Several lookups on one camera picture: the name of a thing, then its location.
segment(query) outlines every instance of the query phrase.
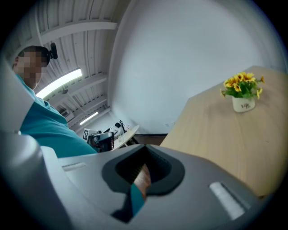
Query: light fixture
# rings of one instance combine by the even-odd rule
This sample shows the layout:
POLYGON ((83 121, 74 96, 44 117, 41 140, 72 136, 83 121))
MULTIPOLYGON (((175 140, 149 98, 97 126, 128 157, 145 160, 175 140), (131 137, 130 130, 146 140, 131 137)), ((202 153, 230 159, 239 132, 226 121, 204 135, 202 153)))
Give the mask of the light fixture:
POLYGON ((92 117, 95 117, 98 114, 98 112, 92 114, 90 117, 86 118, 84 121, 81 121, 79 125, 83 125, 86 121, 90 120, 92 117))
POLYGON ((66 84, 69 81, 74 80, 77 77, 81 77, 82 76, 82 72, 81 69, 76 69, 60 78, 58 78, 57 80, 55 80, 54 82, 50 83, 49 85, 47 85, 44 89, 42 89, 38 94, 36 94, 37 97, 40 98, 45 98, 48 94, 50 94, 51 92, 53 92, 54 90, 56 90, 57 88, 59 88, 60 86, 66 84))

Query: light wood tabletop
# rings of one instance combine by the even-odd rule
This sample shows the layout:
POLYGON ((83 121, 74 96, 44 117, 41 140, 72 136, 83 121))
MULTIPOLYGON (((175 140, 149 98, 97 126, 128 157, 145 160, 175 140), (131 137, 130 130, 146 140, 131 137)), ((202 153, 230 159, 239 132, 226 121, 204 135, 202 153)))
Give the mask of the light wood tabletop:
POLYGON ((125 145, 135 135, 135 133, 138 131, 139 127, 140 127, 140 125, 136 125, 133 128, 128 129, 126 133, 124 133, 121 137, 119 137, 117 140, 115 140, 113 150, 119 149, 120 147, 125 145))
POLYGON ((188 100, 161 146, 208 159, 263 196, 288 168, 288 75, 258 66, 246 72, 265 78, 253 110, 235 112, 220 83, 188 100))

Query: black device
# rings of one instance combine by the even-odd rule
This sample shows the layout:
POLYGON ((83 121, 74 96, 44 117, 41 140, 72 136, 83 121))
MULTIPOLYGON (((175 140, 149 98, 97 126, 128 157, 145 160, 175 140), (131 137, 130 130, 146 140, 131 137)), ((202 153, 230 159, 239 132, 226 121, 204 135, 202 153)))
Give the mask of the black device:
POLYGON ((114 133, 93 133, 88 136, 87 143, 98 152, 110 151, 114 148, 114 133))
POLYGON ((107 129, 107 130, 105 130, 103 133, 107 133, 107 132, 109 132, 110 131, 110 128, 109 129, 107 129))
POLYGON ((123 131, 124 131, 124 133, 126 133, 127 131, 124 129, 123 121, 122 121, 122 120, 120 120, 120 121, 119 121, 119 123, 121 124, 121 126, 122 126, 122 128, 123 128, 123 131))
POLYGON ((47 65, 49 64, 50 59, 57 59, 58 58, 56 44, 51 43, 50 48, 51 48, 51 50, 48 51, 49 55, 46 56, 47 57, 47 65))

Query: ceiling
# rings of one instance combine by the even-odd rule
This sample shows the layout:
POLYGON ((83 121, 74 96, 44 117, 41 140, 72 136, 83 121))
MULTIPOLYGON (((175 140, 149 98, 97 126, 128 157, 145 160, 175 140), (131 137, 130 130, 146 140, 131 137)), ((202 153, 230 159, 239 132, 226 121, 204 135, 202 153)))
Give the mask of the ceiling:
POLYGON ((51 60, 35 93, 77 68, 82 77, 45 97, 60 113, 68 111, 68 126, 79 131, 79 123, 96 111, 108 112, 108 70, 119 23, 130 0, 41 0, 23 17, 7 39, 6 58, 29 45, 50 50, 55 43, 58 59, 51 60))

